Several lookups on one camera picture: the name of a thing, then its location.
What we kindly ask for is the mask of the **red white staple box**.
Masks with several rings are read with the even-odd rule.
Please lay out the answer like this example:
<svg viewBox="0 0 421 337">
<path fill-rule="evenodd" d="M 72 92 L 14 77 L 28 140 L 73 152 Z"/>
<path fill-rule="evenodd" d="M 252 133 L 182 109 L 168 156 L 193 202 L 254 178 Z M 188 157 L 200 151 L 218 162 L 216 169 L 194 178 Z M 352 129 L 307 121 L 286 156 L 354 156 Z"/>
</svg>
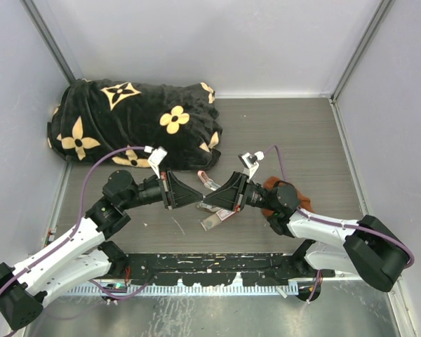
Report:
<svg viewBox="0 0 421 337">
<path fill-rule="evenodd" d="M 214 227 L 218 226 L 220 223 L 224 222 L 226 219 L 234 215 L 233 211 L 228 211 L 226 209 L 219 209 L 212 215 L 208 216 L 201 221 L 201 226 L 205 232 L 212 230 Z"/>
</svg>

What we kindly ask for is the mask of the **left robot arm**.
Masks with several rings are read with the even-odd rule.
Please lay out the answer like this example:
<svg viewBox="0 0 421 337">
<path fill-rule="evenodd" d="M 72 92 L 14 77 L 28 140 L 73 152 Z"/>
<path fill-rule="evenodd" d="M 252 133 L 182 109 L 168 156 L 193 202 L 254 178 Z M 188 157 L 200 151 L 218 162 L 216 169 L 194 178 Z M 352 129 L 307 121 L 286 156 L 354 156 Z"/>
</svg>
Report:
<svg viewBox="0 0 421 337">
<path fill-rule="evenodd" d="M 130 221 L 127 211 L 161 202 L 178 209 L 203 195 L 172 171 L 136 183 L 129 171 L 111 174 L 102 197 L 76 224 L 48 246 L 15 265 L 0 263 L 0 313 L 11 331 L 32 323 L 57 297 L 72 287 L 104 275 L 118 278 L 127 255 L 111 237 Z"/>
</svg>

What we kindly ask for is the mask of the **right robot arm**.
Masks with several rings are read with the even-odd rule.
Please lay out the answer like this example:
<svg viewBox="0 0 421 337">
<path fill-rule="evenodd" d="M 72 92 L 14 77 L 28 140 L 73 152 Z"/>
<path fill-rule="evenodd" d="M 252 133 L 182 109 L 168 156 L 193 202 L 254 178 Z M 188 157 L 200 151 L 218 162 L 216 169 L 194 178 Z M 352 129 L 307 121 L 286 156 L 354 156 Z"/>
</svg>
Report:
<svg viewBox="0 0 421 337">
<path fill-rule="evenodd" d="M 375 216 L 360 220 L 320 216 L 304 209 L 298 190 L 283 180 L 261 185 L 244 173 L 233 172 L 204 202 L 234 212 L 245 206 L 262 209 L 275 233 L 303 239 L 307 247 L 296 251 L 293 260 L 295 271 L 303 277 L 316 270 L 337 270 L 356 274 L 374 289 L 389 292 L 415 262 L 411 250 Z"/>
</svg>

